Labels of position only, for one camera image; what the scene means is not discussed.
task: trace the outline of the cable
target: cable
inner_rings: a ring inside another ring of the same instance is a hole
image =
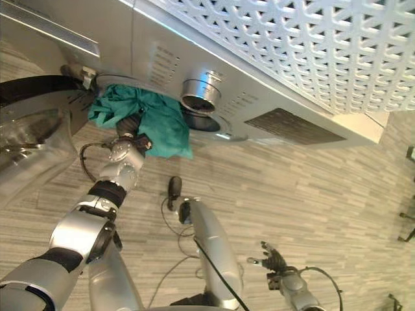
[[[101,148],[107,148],[107,149],[110,149],[110,146],[108,144],[105,144],[105,143],[90,143],[90,144],[85,144],[79,150],[80,166],[82,167],[82,170],[88,176],[88,178],[94,183],[94,182],[97,181],[97,178],[86,168],[86,165],[85,165],[86,157],[84,156],[84,153],[85,153],[86,149],[91,147],[91,146],[99,146]]]
[[[180,245],[180,238],[182,238],[182,237],[184,237],[184,236],[187,236],[187,235],[183,235],[183,232],[184,231],[186,231],[186,230],[188,230],[188,229],[190,229],[190,228],[193,228],[193,226],[191,225],[190,227],[187,227],[187,228],[184,228],[181,232],[180,232],[180,234],[178,235],[178,237],[177,237],[177,246],[179,247],[179,250],[185,255],[185,256],[188,256],[188,257],[191,257],[191,258],[194,258],[194,259],[199,259],[199,256],[196,256],[196,255],[190,255],[190,254],[188,254],[188,253],[186,253],[184,250],[183,250],[183,248],[182,248],[182,246]]]
[[[157,292],[158,292],[158,290],[160,289],[160,286],[161,286],[161,284],[163,283],[163,281],[165,280],[165,278],[170,274],[170,273],[172,273],[172,271],[174,270],[174,269],[176,269],[181,263],[183,263],[184,261],[186,261],[187,259],[189,259],[189,258],[192,258],[192,257],[184,257],[183,259],[181,259],[181,260],[179,260],[173,267],[171,267],[170,268],[170,270],[161,278],[161,280],[160,280],[160,282],[157,284],[157,287],[156,287],[156,290],[154,291],[154,294],[153,294],[153,296],[151,297],[151,299],[150,299],[150,303],[148,304],[148,307],[147,308],[150,308],[151,307],[151,304],[153,303],[153,301],[154,301],[154,298],[156,298],[156,295],[157,295]]]
[[[341,295],[342,290],[340,288],[338,288],[337,283],[330,276],[330,274],[328,274],[323,269],[320,269],[318,267],[305,267],[304,269],[301,269],[298,273],[301,274],[301,273],[303,273],[304,271],[307,271],[307,270],[314,270],[314,271],[320,272],[320,273],[324,274],[326,277],[328,277],[330,279],[330,281],[333,283],[333,286],[335,287],[337,295],[338,295],[338,300],[340,302],[340,311],[343,311],[343,300],[342,300],[342,295]]]
[[[169,198],[165,198],[163,201],[162,201],[162,203],[161,203],[161,206],[160,206],[160,210],[161,210],[161,217],[163,217],[163,220],[164,220],[164,223],[166,224],[166,226],[175,234],[175,235],[177,235],[177,236],[182,236],[182,237],[186,237],[186,236],[193,236],[193,234],[190,234],[190,235],[183,235],[182,233],[178,233],[176,230],[174,230],[172,227],[171,227],[171,225],[167,222],[167,219],[166,219],[166,216],[164,215],[164,210],[163,210],[163,207],[164,207],[164,203],[168,200]]]
[[[219,272],[219,270],[216,268],[216,266],[214,265],[214,263],[212,262],[212,260],[210,259],[209,255],[205,252],[205,250],[203,249],[203,247],[199,244],[198,240],[196,238],[193,238],[193,240],[195,241],[197,247],[200,249],[200,251],[203,253],[203,255],[206,257],[207,261],[210,263],[210,265],[212,266],[212,268],[215,270],[216,274],[218,275],[219,279],[223,282],[223,284],[226,286],[226,288],[231,292],[231,294],[235,297],[235,299],[238,301],[238,303],[241,305],[241,307],[245,310],[245,311],[250,311],[249,308],[245,305],[245,303],[243,302],[243,300],[238,296],[237,293],[235,293],[235,291],[233,290],[233,288],[228,284],[228,282],[226,282],[225,278],[222,276],[222,274]]]

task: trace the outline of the green cloth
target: green cloth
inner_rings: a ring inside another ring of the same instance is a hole
[[[189,127],[180,103],[157,93],[131,86],[112,84],[96,98],[88,118],[101,128],[115,128],[121,119],[144,110],[138,134],[146,133],[153,142],[146,154],[155,157],[181,156],[191,159]]]

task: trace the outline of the perforated metal panel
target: perforated metal panel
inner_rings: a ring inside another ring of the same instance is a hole
[[[149,0],[337,113],[415,109],[415,0]]]

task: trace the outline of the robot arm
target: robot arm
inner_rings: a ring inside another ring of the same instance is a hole
[[[325,311],[307,288],[295,267],[288,266],[281,254],[270,244],[261,242],[267,259],[248,258],[248,263],[272,270],[267,274],[268,288],[279,290],[294,311]]]
[[[55,227],[49,249],[0,281],[0,310],[61,310],[86,264],[101,258],[115,234],[115,218],[137,183],[151,142],[136,137],[139,117],[119,122],[110,162],[100,179]]]

